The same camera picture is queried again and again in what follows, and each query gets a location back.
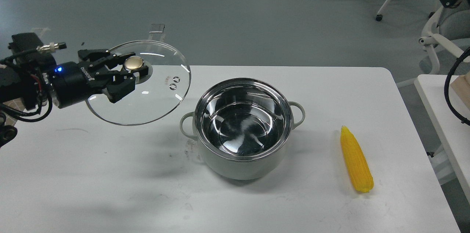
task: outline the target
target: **black cable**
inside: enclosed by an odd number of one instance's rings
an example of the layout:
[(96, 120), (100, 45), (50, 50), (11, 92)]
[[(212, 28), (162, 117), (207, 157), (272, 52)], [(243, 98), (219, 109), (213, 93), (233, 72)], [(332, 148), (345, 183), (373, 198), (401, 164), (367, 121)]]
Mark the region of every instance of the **black cable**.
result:
[(449, 106), (449, 109), (450, 111), (452, 111), (453, 114), (455, 114), (455, 116), (460, 119), (460, 121), (463, 123), (463, 124), (467, 124), (470, 126), (470, 121), (465, 118), (464, 116), (462, 116), (462, 114), (459, 114), (459, 112), (452, 106), (452, 104), (450, 103), (450, 98), (449, 98), (449, 85), (450, 85), (450, 79), (452, 78), (453, 74), (455, 73), (455, 70), (457, 69), (457, 67), (460, 65), (460, 63), (462, 63), (462, 61), (468, 57), (470, 54), (470, 47), (468, 49), (466, 49), (462, 55), (460, 55), (460, 57), (457, 58), (457, 60), (455, 61), (455, 63), (453, 64), (452, 68), (450, 69), (449, 73), (447, 74), (447, 77), (445, 78), (445, 83), (444, 83), (444, 98), (445, 98), (445, 102), (447, 103), (447, 105)]
[(11, 62), (11, 61), (13, 61), (14, 59), (16, 59), (18, 57), (22, 57), (24, 55), (35, 53), (35, 52), (37, 52), (37, 49), (28, 49), (28, 50), (25, 50), (25, 51), (21, 51), (19, 53), (12, 54), (10, 57), (6, 57), (5, 59), (0, 60), (0, 63), (5, 64), (4, 62), (7, 62), (7, 61)]
[(13, 117), (14, 119), (17, 119), (19, 121), (23, 121), (23, 122), (38, 122), (38, 121), (41, 121), (42, 119), (46, 118), (52, 111), (52, 96), (47, 93), (47, 111), (45, 112), (45, 114), (43, 114), (42, 116), (38, 117), (38, 118), (34, 118), (34, 119), (28, 119), (28, 118), (22, 118), (22, 117), (19, 117), (17, 115), (11, 115), (9, 114), (9, 116)]

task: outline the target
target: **corn cob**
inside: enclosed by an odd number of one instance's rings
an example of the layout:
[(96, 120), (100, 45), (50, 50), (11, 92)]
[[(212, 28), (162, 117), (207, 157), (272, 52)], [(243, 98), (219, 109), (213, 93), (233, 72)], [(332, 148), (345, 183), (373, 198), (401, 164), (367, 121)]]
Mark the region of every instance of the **corn cob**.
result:
[(367, 193), (374, 187), (374, 180), (359, 143), (346, 126), (341, 127), (341, 147), (354, 189)]

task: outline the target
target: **cooking pot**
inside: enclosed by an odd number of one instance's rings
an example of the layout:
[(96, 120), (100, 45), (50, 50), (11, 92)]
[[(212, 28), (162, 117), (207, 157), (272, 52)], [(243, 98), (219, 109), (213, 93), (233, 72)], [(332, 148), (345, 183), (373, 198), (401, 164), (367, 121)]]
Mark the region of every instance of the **cooking pot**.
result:
[[(291, 106), (302, 112), (295, 123)], [(183, 122), (193, 118), (193, 134)], [(181, 132), (198, 142), (206, 164), (218, 174), (250, 180), (272, 171), (284, 157), (290, 131), (305, 119), (304, 108), (288, 102), (271, 85), (248, 78), (222, 81), (203, 94)]]

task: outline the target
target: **metal connector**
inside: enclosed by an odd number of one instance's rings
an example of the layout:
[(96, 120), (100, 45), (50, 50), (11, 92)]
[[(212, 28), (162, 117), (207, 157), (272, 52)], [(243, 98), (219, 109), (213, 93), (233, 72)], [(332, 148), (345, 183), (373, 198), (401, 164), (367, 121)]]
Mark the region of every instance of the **metal connector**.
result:
[(66, 48), (67, 48), (67, 45), (65, 43), (54, 44), (54, 42), (51, 42), (49, 45), (43, 45), (43, 46), (37, 47), (36, 50), (41, 54), (45, 54), (45, 53), (54, 53), (56, 50), (66, 49)]

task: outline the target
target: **white table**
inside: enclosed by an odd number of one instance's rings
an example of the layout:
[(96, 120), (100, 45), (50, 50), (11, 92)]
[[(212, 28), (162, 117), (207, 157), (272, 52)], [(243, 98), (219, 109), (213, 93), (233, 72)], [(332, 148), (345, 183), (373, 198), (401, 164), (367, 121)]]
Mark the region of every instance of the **white table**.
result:
[[(419, 75), (416, 88), (433, 122), (445, 153), (455, 171), (465, 196), (470, 201), (470, 126), (460, 123), (450, 111), (444, 98), (445, 75)], [(452, 88), (450, 102), (464, 117), (470, 111)]]
[[(192, 71), (180, 107), (151, 124), (112, 125), (84, 104), (18, 123), (0, 150), (0, 232), (459, 232), (386, 69)], [(254, 181), (211, 171), (178, 129), (205, 90), (236, 77), (264, 80), (307, 111), (280, 166)], [(342, 125), (369, 162), (369, 193), (349, 181)]]

